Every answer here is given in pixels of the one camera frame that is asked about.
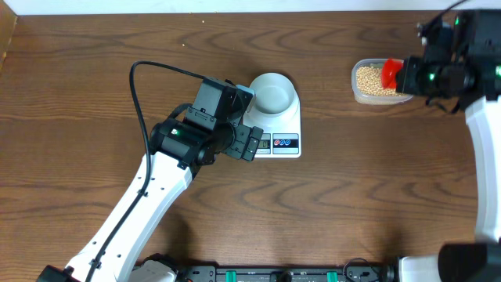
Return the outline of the red plastic measuring scoop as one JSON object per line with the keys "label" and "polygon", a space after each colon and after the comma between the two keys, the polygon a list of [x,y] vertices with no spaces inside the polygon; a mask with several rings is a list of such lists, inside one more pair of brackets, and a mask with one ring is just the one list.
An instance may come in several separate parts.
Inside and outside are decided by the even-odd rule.
{"label": "red plastic measuring scoop", "polygon": [[396,89],[396,75],[403,68],[402,60],[388,59],[381,69],[381,84],[384,89]]}

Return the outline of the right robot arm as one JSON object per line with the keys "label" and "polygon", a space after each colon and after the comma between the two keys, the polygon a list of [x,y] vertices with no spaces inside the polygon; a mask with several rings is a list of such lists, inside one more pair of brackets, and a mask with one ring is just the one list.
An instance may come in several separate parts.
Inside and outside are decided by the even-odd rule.
{"label": "right robot arm", "polygon": [[500,11],[472,9],[453,24],[437,15],[418,31],[425,49],[395,74],[403,94],[455,98],[474,145],[478,212],[473,243],[444,244],[436,255],[401,257],[383,281],[500,279]]}

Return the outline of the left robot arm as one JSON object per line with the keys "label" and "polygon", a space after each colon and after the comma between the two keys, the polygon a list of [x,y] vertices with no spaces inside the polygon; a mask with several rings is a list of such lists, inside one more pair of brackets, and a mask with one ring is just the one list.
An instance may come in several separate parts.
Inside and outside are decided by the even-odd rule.
{"label": "left robot arm", "polygon": [[179,121],[156,125],[150,150],[129,188],[88,244],[65,268],[46,266],[40,281],[174,281],[177,270],[165,258],[137,259],[166,211],[201,167],[217,154],[252,161],[263,131],[240,121]]}

